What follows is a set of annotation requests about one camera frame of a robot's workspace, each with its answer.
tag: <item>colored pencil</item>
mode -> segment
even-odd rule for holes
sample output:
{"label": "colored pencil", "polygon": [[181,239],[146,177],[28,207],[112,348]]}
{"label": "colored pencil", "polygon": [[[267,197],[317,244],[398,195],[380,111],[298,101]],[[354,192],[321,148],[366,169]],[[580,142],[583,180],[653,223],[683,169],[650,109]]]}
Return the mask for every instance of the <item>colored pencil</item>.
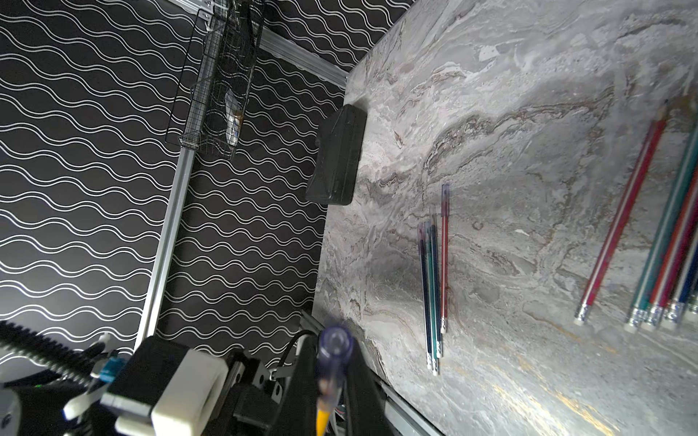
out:
{"label": "colored pencil", "polygon": [[676,330],[678,323],[681,322],[681,315],[686,306],[686,300],[694,286],[698,275],[698,228],[694,225],[693,237],[691,245],[686,253],[686,258],[681,267],[681,275],[678,277],[674,292],[671,293],[671,298],[667,307],[664,308],[664,317],[662,318],[662,327],[669,330]]}
{"label": "colored pencil", "polygon": [[647,314],[650,293],[654,288],[657,274],[662,266],[664,254],[671,241],[674,224],[676,223],[678,212],[681,209],[683,198],[686,195],[686,191],[688,191],[697,159],[698,128],[695,128],[683,152],[681,164],[678,167],[674,185],[671,187],[669,198],[664,206],[664,213],[660,219],[652,248],[650,249],[642,274],[640,275],[640,281],[635,290],[635,296],[632,299],[630,309],[628,310],[628,316],[625,318],[625,326],[623,328],[631,333],[637,331],[637,327],[644,321]]}
{"label": "colored pencil", "polygon": [[647,136],[645,136],[642,149],[640,154],[637,156],[637,161],[635,163],[635,168],[633,169],[630,179],[628,179],[628,184],[625,185],[625,190],[623,191],[623,196],[621,201],[618,203],[618,210],[616,211],[616,216],[611,223],[611,228],[606,235],[606,240],[604,245],[601,247],[601,253],[596,259],[596,264],[591,272],[589,281],[586,283],[586,289],[582,294],[579,305],[577,306],[577,311],[574,314],[574,323],[578,325],[584,324],[586,317],[588,315],[589,309],[594,304],[594,300],[601,286],[601,282],[604,280],[604,275],[608,269],[611,258],[613,257],[616,246],[618,245],[618,240],[621,238],[623,233],[623,228],[625,224],[628,223],[628,218],[630,217],[630,211],[635,203],[637,194],[640,191],[642,182],[647,174],[647,169],[650,166],[652,157],[657,149],[659,140],[662,137],[662,132],[664,132],[664,127],[667,125],[667,104],[660,108],[657,116],[650,124]]}
{"label": "colored pencil", "polygon": [[698,171],[693,173],[688,192],[681,205],[681,212],[674,225],[671,241],[664,254],[662,268],[650,295],[650,306],[641,327],[654,331],[662,319],[669,292],[673,289],[686,251],[690,246],[691,234],[698,213]]}

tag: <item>black wire basket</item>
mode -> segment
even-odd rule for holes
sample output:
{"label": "black wire basket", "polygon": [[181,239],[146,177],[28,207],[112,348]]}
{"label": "black wire basket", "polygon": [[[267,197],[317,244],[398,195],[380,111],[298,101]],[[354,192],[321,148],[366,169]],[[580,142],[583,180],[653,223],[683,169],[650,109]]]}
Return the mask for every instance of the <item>black wire basket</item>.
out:
{"label": "black wire basket", "polygon": [[264,27],[264,2],[216,6],[179,145],[230,160],[235,154]]}

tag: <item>marble countertop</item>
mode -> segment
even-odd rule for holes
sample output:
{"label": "marble countertop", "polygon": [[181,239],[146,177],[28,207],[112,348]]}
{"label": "marble countertop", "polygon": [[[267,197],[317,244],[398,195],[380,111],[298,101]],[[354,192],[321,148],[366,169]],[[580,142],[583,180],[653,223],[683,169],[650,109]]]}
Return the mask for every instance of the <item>marble countertop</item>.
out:
{"label": "marble countertop", "polygon": [[[419,0],[351,72],[354,200],[313,315],[448,435],[694,434],[697,328],[622,329],[695,119],[695,1]],[[648,122],[671,121],[586,326],[572,323]],[[424,362],[417,224],[452,186],[449,331]]]}

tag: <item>wavy line pattern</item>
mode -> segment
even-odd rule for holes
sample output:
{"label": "wavy line pattern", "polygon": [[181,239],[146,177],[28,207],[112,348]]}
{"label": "wavy line pattern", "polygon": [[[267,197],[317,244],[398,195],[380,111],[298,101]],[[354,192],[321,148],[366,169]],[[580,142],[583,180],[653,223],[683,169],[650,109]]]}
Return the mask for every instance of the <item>wavy line pattern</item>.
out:
{"label": "wavy line pattern", "polygon": [[317,126],[342,102],[336,86],[260,54],[232,162],[195,159],[161,337],[278,361],[313,301],[327,209],[304,191]]}
{"label": "wavy line pattern", "polygon": [[268,3],[274,32],[350,71],[414,0],[280,0]]}
{"label": "wavy line pattern", "polygon": [[[75,349],[109,332],[133,353],[178,154],[161,137],[190,101],[182,66],[197,71],[192,29],[164,0],[3,3],[0,319]],[[186,110],[174,115],[181,130]],[[37,369],[12,353],[0,366]]]}

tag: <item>yellow pen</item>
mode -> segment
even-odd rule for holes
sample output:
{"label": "yellow pen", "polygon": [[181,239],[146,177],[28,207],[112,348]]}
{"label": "yellow pen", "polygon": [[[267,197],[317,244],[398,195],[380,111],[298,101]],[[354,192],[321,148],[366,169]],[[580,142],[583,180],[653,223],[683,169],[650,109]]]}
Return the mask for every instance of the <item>yellow pen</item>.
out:
{"label": "yellow pen", "polygon": [[346,329],[334,326],[320,334],[318,350],[318,416],[317,435],[323,436],[329,417],[339,403],[344,386],[345,371],[354,347],[354,340]]}

